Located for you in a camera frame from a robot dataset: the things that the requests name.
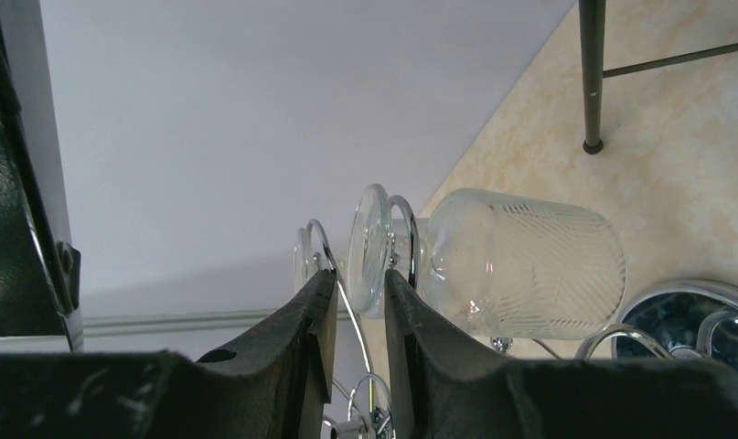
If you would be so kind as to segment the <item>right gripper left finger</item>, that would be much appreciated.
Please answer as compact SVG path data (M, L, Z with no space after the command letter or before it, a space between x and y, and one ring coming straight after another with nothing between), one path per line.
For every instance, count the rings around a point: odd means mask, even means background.
M317 438L331 400L337 277L198 360L0 353L0 438Z

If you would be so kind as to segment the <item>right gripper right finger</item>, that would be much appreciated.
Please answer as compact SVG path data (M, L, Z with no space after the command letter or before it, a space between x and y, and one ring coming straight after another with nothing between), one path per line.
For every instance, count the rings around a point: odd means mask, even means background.
M575 359L496 352L385 275L391 422L399 438L738 438L738 374L613 325Z

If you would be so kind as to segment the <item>glass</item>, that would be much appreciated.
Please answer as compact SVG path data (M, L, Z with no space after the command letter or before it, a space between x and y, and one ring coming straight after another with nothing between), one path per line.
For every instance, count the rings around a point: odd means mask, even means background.
M294 291L300 291L317 271L310 234L300 228L294 240Z
M379 318L386 272L478 337L585 339L605 328L626 293L618 234L589 209L463 187L409 233L403 207L379 184L364 189L345 263L348 300Z

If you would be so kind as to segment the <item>chrome wine glass rack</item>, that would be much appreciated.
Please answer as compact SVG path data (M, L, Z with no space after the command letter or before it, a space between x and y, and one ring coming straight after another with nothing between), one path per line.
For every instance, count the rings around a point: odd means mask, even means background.
M409 211L406 200L401 209L392 212L394 218L404 218L409 233L417 231L416 220ZM353 320L365 317L357 313L348 300L345 282L346 259L337 263L343 285L348 311ZM712 359L723 362L738 371L738 286L721 281L690 279L668 281L646 290L637 299L626 302L625 297L608 325L585 339L597 337L613 325L627 325L646 332L665 349L687 357L698 354L699 339L703 326L710 328L709 343ZM513 337L489 337L492 346L499 352L509 350L515 340L530 340L546 348L553 340Z

